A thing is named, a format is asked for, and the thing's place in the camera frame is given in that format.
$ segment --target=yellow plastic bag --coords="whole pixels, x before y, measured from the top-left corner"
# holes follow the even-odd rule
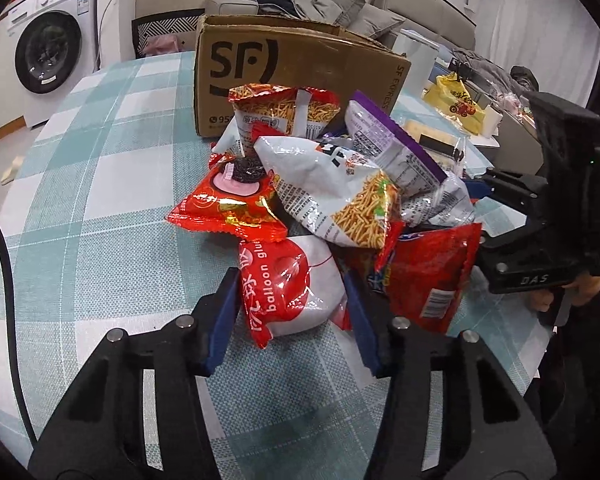
[[[482,132],[484,110],[471,99],[455,72],[439,75],[436,84],[427,91],[423,99],[443,114],[460,119],[468,132],[474,135],[480,135]]]

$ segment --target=clothes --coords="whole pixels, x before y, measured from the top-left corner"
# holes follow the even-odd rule
[[[531,90],[532,92],[540,91],[538,80],[534,76],[534,73],[526,66],[513,66],[511,67],[511,72],[509,74],[517,83],[521,84],[526,89]]]
[[[274,14],[312,22],[338,22],[344,11],[331,0],[257,0],[258,14]]]
[[[559,480],[600,478],[600,293],[571,309],[525,400],[552,447]]]
[[[256,0],[258,2],[258,14],[274,14],[300,18],[292,0]]]
[[[497,97],[498,94],[508,94],[513,92],[515,95],[520,97],[527,88],[523,87],[510,76],[506,70],[497,66],[495,63],[489,61],[485,57],[476,54],[473,50],[466,50],[464,48],[454,48],[451,51],[454,57],[462,63],[467,63],[474,72],[485,78],[491,86],[493,91],[488,92],[492,97]]]

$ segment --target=white container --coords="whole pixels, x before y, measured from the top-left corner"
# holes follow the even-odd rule
[[[421,97],[439,49],[439,44],[424,38],[415,30],[400,30],[392,50],[396,54],[404,54],[411,61],[403,90],[415,97]]]
[[[498,124],[502,120],[502,114],[497,113],[491,108],[491,105],[484,109],[484,119],[482,120],[482,134],[489,139],[496,131]]]

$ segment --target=washing machine door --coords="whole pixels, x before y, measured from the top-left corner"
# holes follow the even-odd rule
[[[41,14],[24,29],[16,47],[18,79],[36,94],[52,92],[64,83],[80,57],[82,34],[73,16]]]

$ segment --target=black sleeve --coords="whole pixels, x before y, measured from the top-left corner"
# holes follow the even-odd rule
[[[600,478],[600,293],[589,304],[573,307],[558,334],[564,367],[581,371],[586,396],[573,418],[570,470],[563,470],[562,478]]]

